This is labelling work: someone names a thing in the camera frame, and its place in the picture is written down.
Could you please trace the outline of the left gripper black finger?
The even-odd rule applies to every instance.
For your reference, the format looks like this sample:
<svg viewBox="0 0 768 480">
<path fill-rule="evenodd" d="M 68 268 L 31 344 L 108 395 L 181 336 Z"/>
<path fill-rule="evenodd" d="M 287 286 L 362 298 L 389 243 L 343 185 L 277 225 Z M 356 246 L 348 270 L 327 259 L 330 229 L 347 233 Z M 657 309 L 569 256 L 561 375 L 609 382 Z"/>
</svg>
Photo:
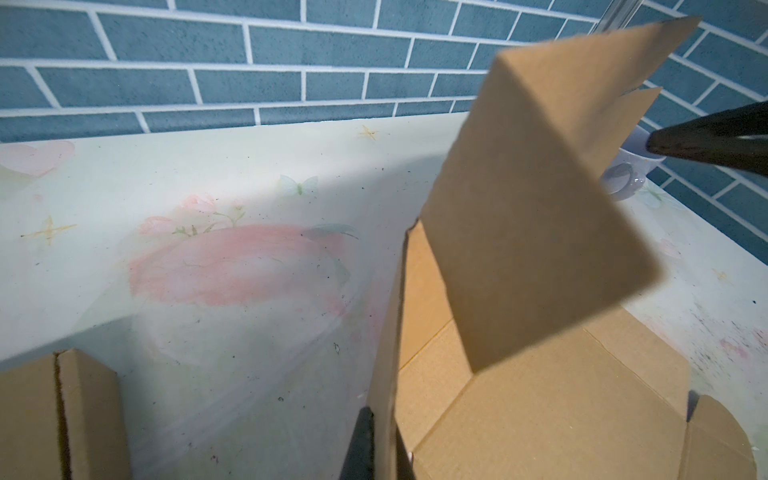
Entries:
<svg viewBox="0 0 768 480">
<path fill-rule="evenodd" d="M 374 414 L 365 406 L 354 425 L 339 480 L 374 480 Z"/>
</svg>

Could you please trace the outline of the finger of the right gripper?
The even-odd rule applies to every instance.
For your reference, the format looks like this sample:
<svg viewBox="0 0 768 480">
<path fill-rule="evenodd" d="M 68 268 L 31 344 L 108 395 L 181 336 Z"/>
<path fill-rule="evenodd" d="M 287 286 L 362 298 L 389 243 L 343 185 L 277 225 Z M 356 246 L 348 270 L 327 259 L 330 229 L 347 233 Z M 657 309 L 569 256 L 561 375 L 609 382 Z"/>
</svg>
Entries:
<svg viewBox="0 0 768 480">
<path fill-rule="evenodd" d="M 767 103 L 707 115 L 650 134 L 646 149 L 716 166 L 767 174 Z"/>
</svg>

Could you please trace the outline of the cardboard box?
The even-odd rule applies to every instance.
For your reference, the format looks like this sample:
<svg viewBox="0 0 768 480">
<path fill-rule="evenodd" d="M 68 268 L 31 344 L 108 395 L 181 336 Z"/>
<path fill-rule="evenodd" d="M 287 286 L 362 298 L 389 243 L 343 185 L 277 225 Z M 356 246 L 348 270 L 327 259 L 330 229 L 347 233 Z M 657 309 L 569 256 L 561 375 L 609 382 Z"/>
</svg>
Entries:
<svg viewBox="0 0 768 480">
<path fill-rule="evenodd" d="M 130 479 L 116 373 L 78 349 L 1 373 L 3 479 Z"/>
</svg>

